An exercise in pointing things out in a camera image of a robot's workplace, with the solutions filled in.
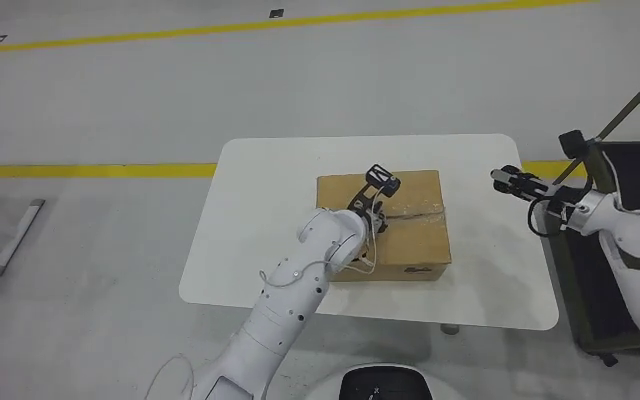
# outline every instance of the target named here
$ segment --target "white cable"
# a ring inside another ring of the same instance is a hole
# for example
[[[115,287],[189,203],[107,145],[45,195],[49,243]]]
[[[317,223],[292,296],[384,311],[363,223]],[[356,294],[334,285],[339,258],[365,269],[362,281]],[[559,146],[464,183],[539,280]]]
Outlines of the white cable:
[[[182,359],[186,363],[187,367],[189,367],[189,373],[190,373],[189,380],[187,380],[187,382],[184,384],[184,387],[182,388],[180,393],[181,394],[184,393],[185,389],[187,389],[187,387],[190,386],[188,400],[191,400],[191,397],[193,397],[193,388],[195,387],[195,383],[194,383],[195,377],[193,375],[193,365],[191,365],[191,361],[189,361],[189,359],[182,353],[171,357],[164,364],[162,364],[162,367],[160,367],[160,369],[158,369],[156,374],[153,376],[153,379],[151,380],[151,383],[149,384],[149,387],[147,388],[147,393],[144,395],[144,400],[148,400],[149,399],[149,395],[151,394],[151,389],[153,388],[153,385],[155,385],[156,379],[158,379],[158,376],[160,375],[160,372],[162,372],[162,370],[167,365],[169,365],[169,363],[171,361],[176,360],[176,359]]]
[[[628,212],[630,214],[640,215],[640,210],[627,210],[626,208],[624,208],[624,205],[622,204],[622,190],[620,190],[620,181],[618,180],[618,172],[616,171],[616,167],[613,166],[613,163],[611,162],[611,159],[609,158],[606,152],[602,151],[602,156],[609,164],[609,167],[611,168],[611,172],[613,172],[613,180],[616,183],[616,193],[614,194],[614,196],[616,196],[616,203],[618,208],[620,209],[620,211]]]
[[[373,205],[372,208],[375,208],[376,202],[378,201],[378,195],[384,189],[382,186],[376,194],[373,196]],[[359,260],[362,261],[365,265],[371,267],[368,271],[361,270],[360,268],[352,267],[351,265],[347,265],[345,269],[350,269],[352,271],[359,272],[365,275],[371,275],[376,270],[376,264],[378,263],[378,245],[376,243],[376,228],[373,224],[373,218],[371,219],[371,239],[373,240],[373,261],[369,261],[365,257],[361,257]],[[367,238],[367,247],[369,247],[369,239]]]
[[[340,266],[338,264],[334,264],[334,263],[332,263],[330,261],[323,261],[323,260],[312,261],[309,264],[305,265],[304,268],[302,268],[302,271],[300,271],[300,274],[298,276],[296,276],[291,281],[289,281],[287,283],[284,283],[282,285],[278,285],[276,283],[269,282],[269,279],[267,279],[267,274],[263,270],[260,270],[260,272],[258,274],[260,275],[260,279],[262,279],[262,281],[265,284],[267,284],[267,285],[269,285],[271,287],[275,287],[275,288],[283,288],[283,287],[291,286],[294,283],[298,282],[304,276],[304,273],[307,270],[307,268],[309,268],[312,265],[316,265],[316,264],[324,264],[325,268],[326,268],[327,265],[331,265],[333,267],[340,268]]]

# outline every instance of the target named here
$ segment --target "yellow floor line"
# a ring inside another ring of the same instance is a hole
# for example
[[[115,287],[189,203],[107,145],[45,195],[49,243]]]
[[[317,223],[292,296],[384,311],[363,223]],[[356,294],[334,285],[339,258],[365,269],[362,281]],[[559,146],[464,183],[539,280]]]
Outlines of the yellow floor line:
[[[211,35],[215,33],[257,31],[265,29],[291,28],[309,25],[337,24],[354,21],[455,15],[489,11],[523,10],[539,7],[593,3],[597,0],[508,0],[490,3],[458,4],[410,10],[367,11],[352,14],[325,15],[316,17],[278,19],[230,25],[201,26],[157,32],[123,33],[106,36],[50,40],[32,43],[0,44],[0,52],[36,50],[52,47],[86,46],[93,44],[130,42],[134,40],[167,39],[180,36]]]
[[[216,164],[0,165],[0,178],[210,178]]]
[[[522,164],[527,172],[554,179],[569,161]],[[0,178],[211,178],[215,171],[216,164],[0,165]],[[586,171],[580,166],[570,176],[586,177]]]

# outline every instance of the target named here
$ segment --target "white robotic arm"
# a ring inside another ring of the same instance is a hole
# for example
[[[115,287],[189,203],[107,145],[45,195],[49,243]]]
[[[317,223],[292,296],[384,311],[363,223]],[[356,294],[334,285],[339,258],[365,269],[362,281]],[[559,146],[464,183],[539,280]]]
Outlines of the white robotic arm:
[[[365,220],[353,211],[316,210],[298,231],[296,251],[266,280],[242,328],[202,368],[192,399],[266,398],[273,375],[320,305],[331,277],[359,255],[367,232]]]
[[[562,229],[575,230],[582,236],[598,232],[631,319],[640,327],[640,270],[629,268],[620,254],[623,251],[640,259],[640,215],[622,209],[616,193],[547,185],[511,165],[493,170],[491,177],[496,190],[532,202],[530,218],[534,202],[546,201],[546,212],[561,219]]]

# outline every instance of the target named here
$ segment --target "black cable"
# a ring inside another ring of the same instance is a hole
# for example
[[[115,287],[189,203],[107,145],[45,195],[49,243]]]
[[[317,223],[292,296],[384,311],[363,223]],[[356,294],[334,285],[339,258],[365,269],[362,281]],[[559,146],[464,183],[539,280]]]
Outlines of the black cable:
[[[540,236],[540,237],[544,237],[544,238],[549,238],[549,237],[554,237],[554,236],[558,236],[561,231],[558,229],[557,232],[551,232],[551,233],[543,233],[538,231],[534,226],[533,226],[533,211],[535,210],[536,206],[539,203],[542,203],[543,201],[551,201],[553,200],[552,196],[544,196],[544,197],[539,197],[533,201],[531,201],[531,204],[529,205],[529,211],[527,212],[527,225],[529,225],[529,229],[531,230],[531,232],[533,232],[536,236]]]
[[[580,192],[580,199],[586,196],[586,194],[589,193],[591,189],[593,189],[593,176],[591,176],[591,174],[587,172],[587,183],[584,185],[584,188],[582,188],[582,191]]]

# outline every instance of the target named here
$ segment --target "cardboard box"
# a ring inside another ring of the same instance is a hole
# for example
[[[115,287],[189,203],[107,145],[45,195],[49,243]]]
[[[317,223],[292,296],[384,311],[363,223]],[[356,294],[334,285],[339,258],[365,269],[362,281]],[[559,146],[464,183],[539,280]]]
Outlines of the cardboard box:
[[[387,229],[376,236],[378,262],[371,275],[348,269],[334,281],[434,281],[451,263],[445,207],[438,171],[393,172],[402,182],[392,198],[383,195],[382,209],[387,216]],[[317,207],[345,209],[365,185],[364,174],[333,175],[318,178]],[[367,196],[375,194],[369,189]],[[373,259],[373,245],[367,254]],[[364,263],[351,263],[369,269]]]

